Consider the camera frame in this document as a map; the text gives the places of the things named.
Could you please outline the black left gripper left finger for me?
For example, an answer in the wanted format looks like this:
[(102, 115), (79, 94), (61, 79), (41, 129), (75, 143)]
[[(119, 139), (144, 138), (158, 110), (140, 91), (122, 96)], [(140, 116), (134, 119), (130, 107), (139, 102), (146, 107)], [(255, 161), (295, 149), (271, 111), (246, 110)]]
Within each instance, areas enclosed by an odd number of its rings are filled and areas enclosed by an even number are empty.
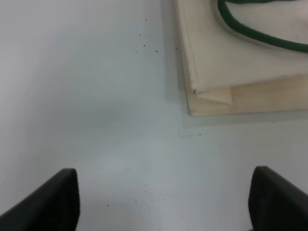
[(77, 171), (64, 168), (0, 216), (2, 231), (75, 231), (79, 220)]

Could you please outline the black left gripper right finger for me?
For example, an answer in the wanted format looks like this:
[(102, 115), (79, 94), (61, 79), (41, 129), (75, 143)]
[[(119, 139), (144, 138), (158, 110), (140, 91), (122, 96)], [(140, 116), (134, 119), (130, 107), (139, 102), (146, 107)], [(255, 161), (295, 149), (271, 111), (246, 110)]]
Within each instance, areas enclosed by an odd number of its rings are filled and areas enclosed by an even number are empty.
[(267, 166), (253, 172), (248, 210), (254, 231), (308, 229), (308, 195)]

